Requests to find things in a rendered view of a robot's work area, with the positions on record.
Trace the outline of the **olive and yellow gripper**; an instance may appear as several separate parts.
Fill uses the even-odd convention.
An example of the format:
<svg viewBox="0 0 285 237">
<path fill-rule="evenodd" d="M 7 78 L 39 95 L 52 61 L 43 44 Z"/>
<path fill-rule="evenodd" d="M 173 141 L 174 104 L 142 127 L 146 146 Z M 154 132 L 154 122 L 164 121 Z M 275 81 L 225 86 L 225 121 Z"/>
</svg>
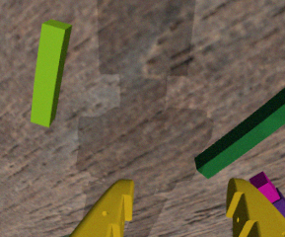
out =
<svg viewBox="0 0 285 237">
<path fill-rule="evenodd" d="M 124 222 L 132 220 L 133 180 L 113 183 L 69 237 L 123 237 Z M 226 216 L 233 218 L 233 237 L 285 237 L 285 218 L 250 182 L 231 178 Z"/>
</svg>

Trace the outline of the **magenta rod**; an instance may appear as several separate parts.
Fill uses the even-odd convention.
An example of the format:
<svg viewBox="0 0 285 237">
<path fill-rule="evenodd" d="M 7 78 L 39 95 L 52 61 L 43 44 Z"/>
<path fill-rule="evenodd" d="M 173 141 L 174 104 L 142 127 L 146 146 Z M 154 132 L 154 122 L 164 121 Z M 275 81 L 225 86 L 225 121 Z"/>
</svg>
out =
<svg viewBox="0 0 285 237">
<path fill-rule="evenodd" d="M 274 185 L 270 182 L 264 172 L 253 176 L 249 179 L 252 185 L 254 185 L 262 194 L 271 201 L 271 203 L 280 199 L 279 194 L 277 193 Z"/>
</svg>

